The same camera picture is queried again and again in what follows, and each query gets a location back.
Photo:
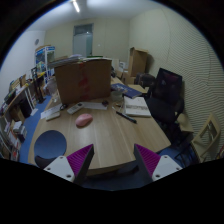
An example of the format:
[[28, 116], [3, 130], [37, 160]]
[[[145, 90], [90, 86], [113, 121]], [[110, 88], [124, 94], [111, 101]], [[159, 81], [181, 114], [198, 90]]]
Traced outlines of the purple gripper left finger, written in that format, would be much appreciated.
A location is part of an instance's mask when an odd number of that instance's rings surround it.
[[93, 156], [94, 145], [90, 144], [67, 157], [57, 157], [45, 168], [45, 171], [77, 185], [81, 185], [85, 179]]

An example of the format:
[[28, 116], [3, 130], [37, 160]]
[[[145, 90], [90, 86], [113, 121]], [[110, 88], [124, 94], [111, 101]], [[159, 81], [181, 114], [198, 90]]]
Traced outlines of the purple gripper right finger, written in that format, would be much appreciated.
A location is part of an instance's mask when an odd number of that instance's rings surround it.
[[138, 144], [134, 145], [134, 156], [145, 179], [157, 181], [182, 169], [168, 155], [160, 156]]

